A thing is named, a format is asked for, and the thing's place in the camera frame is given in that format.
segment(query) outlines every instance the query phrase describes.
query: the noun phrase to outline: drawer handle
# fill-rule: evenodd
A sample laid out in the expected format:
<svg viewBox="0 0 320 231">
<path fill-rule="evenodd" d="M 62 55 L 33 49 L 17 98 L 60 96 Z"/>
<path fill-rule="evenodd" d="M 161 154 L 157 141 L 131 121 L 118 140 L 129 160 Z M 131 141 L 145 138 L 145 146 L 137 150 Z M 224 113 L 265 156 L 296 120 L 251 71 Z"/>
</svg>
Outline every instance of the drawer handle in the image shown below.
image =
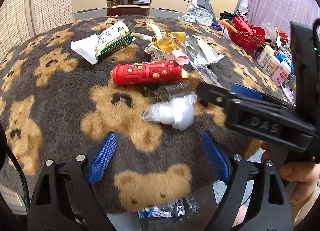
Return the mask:
<svg viewBox="0 0 320 231">
<path fill-rule="evenodd" d="M 78 11 L 77 13 L 87 12 L 87 11 L 97 11 L 97 10 L 98 10 L 98 8 L 95 8 L 95 9 L 90 9 L 90 10 Z"/>
<path fill-rule="evenodd" d="M 178 11 L 175 11 L 175 10 L 169 10 L 169 9 L 159 9 L 160 11 L 173 11 L 173 12 L 178 12 Z"/>
</svg>

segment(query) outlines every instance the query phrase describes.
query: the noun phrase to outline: white crumpled plastic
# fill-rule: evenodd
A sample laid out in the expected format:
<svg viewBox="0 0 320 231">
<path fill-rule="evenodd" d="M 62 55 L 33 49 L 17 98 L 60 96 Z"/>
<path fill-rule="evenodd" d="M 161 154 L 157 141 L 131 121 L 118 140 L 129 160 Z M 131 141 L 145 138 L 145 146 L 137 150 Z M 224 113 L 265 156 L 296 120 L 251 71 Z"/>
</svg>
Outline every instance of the white crumpled plastic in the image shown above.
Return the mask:
<svg viewBox="0 0 320 231">
<path fill-rule="evenodd" d="M 169 102 L 158 102 L 143 113 L 142 119 L 147 122 L 172 124 L 173 128 L 184 131 L 193 123 L 193 104 L 196 102 L 197 95 L 194 92 L 172 98 Z"/>
</svg>

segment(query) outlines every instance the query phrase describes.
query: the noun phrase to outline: patterned tablecloth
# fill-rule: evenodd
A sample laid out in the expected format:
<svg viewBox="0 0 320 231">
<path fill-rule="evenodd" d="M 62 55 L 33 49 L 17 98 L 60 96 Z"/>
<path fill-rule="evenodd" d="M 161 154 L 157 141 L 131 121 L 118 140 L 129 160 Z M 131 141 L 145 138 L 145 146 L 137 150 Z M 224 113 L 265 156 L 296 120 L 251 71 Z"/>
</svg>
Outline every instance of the patterned tablecloth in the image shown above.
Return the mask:
<svg viewBox="0 0 320 231">
<path fill-rule="evenodd" d="M 117 16 L 57 27 L 13 47 L 0 65 L 1 122 L 27 176 L 30 194 L 47 159 L 68 162 L 101 143 L 109 131 L 117 134 L 118 146 L 102 180 L 92 188 L 108 213 L 170 202 L 216 181 L 201 148 L 204 130 L 246 158 L 257 151 L 260 141 L 226 129 L 223 111 L 214 105 L 205 108 L 198 102 L 193 125 L 184 132 L 144 122 L 148 99 L 134 86 L 115 86 L 110 73 L 118 63 L 148 61 L 143 51 L 146 41 L 137 39 L 95 65 L 70 49 L 71 40 L 98 35 L 118 20 L 132 32 L 148 35 L 153 32 L 147 22 L 164 31 L 199 35 L 225 55 L 214 65 L 223 87 L 237 83 L 282 98 L 250 56 L 206 26 L 175 19 Z M 189 71 L 195 90 L 200 79 Z M 19 176 L 8 160 L 0 182 L 22 194 Z M 72 194 L 70 199 L 76 207 Z"/>
</svg>

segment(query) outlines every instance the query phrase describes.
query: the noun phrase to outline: human hand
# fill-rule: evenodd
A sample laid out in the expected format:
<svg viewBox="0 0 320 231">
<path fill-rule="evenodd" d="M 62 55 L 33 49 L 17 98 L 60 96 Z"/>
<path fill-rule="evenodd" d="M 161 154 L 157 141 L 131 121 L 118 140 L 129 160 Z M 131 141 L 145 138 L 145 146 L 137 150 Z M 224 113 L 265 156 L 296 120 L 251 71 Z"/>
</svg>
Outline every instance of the human hand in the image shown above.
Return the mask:
<svg viewBox="0 0 320 231">
<path fill-rule="evenodd" d="M 270 148 L 267 142 L 261 143 L 261 149 L 266 150 L 261 161 L 270 159 Z M 290 182 L 299 182 L 290 196 L 290 201 L 307 199 L 316 188 L 320 175 L 320 164 L 313 161 L 290 162 L 279 168 L 281 178 Z"/>
</svg>

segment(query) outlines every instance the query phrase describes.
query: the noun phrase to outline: white bottle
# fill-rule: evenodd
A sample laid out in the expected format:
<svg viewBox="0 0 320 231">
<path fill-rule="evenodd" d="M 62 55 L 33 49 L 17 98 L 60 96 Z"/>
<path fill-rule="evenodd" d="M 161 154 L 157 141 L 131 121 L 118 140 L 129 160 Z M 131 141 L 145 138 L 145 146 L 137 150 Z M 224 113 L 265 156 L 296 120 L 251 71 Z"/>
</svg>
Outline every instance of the white bottle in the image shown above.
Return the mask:
<svg viewBox="0 0 320 231">
<path fill-rule="evenodd" d="M 282 61 L 276 71 L 273 73 L 271 79 L 277 86 L 280 86 L 291 73 L 291 67 L 286 61 Z"/>
<path fill-rule="evenodd" d="M 270 46 L 265 46 L 257 62 L 260 66 L 265 67 L 271 57 L 275 54 L 275 51 Z"/>
<path fill-rule="evenodd" d="M 280 65 L 280 61 L 275 57 L 272 56 L 268 63 L 265 65 L 265 67 L 263 68 L 263 70 L 269 75 L 272 76 L 272 74 L 274 73 L 274 71 L 276 71 L 277 67 Z"/>
</svg>

